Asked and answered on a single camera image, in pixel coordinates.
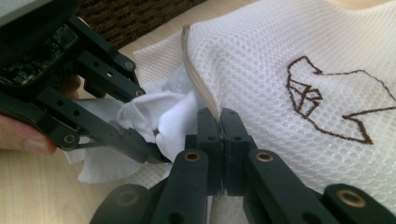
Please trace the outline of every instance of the embroidered design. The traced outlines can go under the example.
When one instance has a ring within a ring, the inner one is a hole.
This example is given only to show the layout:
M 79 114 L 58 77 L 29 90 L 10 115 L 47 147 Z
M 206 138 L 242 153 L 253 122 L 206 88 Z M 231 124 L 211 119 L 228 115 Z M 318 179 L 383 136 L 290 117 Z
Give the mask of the embroidered design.
M 373 144 L 360 115 L 396 109 L 385 84 L 363 70 L 323 74 L 308 57 L 288 66 L 287 89 L 294 110 L 316 130 L 363 144 Z M 379 94 L 378 97 L 367 96 Z

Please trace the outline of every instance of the crumpled white fabric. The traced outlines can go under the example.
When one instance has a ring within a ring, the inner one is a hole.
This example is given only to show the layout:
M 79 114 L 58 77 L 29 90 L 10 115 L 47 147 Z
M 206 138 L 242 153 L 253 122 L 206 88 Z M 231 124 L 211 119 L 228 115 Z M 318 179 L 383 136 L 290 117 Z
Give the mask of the crumpled white fabric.
M 184 149 L 186 134 L 196 133 L 196 113 L 205 107 L 205 102 L 191 84 L 184 66 L 162 85 L 156 84 L 157 88 L 151 83 L 151 88 L 145 88 L 147 94 L 125 104 L 118 122 L 125 129 L 136 129 L 174 161 Z
M 215 117 L 237 111 L 258 147 L 279 154 L 308 187 L 353 185 L 396 213 L 395 22 L 394 1 L 362 10 L 259 1 L 192 25 L 186 67 Z M 121 126 L 170 160 L 205 106 L 191 84 L 164 84 L 177 69 L 173 78 L 185 78 L 180 36 L 135 53 L 148 94 L 119 113 Z M 215 198 L 212 214 L 213 223 L 247 223 L 238 198 Z

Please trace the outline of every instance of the table surface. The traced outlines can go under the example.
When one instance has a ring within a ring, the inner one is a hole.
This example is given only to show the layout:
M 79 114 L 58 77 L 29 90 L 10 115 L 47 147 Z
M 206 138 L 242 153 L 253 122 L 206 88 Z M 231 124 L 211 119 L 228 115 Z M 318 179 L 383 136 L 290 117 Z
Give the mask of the table surface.
M 341 7 L 363 8 L 388 0 L 332 0 Z M 254 0 L 208 0 L 125 46 L 133 52 L 179 31 L 183 25 L 205 21 L 243 7 Z M 90 95 L 79 90 L 82 98 Z M 82 164 L 68 164 L 58 150 L 50 157 L 0 150 L 0 223 L 89 223 L 107 194 L 121 184 L 84 184 L 78 181 Z

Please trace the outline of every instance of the human hand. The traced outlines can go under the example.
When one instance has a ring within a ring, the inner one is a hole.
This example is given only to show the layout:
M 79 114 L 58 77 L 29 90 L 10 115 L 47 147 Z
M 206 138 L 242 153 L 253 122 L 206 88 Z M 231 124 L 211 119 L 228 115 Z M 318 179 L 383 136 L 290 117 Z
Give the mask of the human hand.
M 59 92 L 71 99 L 77 99 L 80 82 L 78 76 L 61 78 Z M 55 152 L 56 145 L 34 127 L 0 115 L 0 148 L 51 155 Z

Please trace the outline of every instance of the mesh laundry bag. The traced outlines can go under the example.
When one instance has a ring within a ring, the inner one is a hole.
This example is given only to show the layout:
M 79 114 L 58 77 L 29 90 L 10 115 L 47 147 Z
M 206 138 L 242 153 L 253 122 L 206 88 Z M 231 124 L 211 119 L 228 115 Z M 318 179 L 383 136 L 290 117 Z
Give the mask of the mesh laundry bag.
M 395 36 L 396 2 L 347 10 L 268 0 L 135 56 L 143 84 L 184 64 L 215 118 L 223 107 L 237 111 L 258 147 L 308 187 L 353 185 L 396 213 Z M 246 222 L 240 203 L 215 200 L 213 223 Z

